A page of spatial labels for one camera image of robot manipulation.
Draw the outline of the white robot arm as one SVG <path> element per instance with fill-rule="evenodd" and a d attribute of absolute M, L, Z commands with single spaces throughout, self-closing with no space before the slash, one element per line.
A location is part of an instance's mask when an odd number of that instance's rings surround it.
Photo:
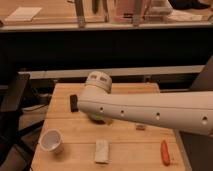
<path fill-rule="evenodd" d="M 213 91 L 112 94 L 112 79 L 91 72 L 78 97 L 78 109 L 113 119 L 213 136 Z"/>

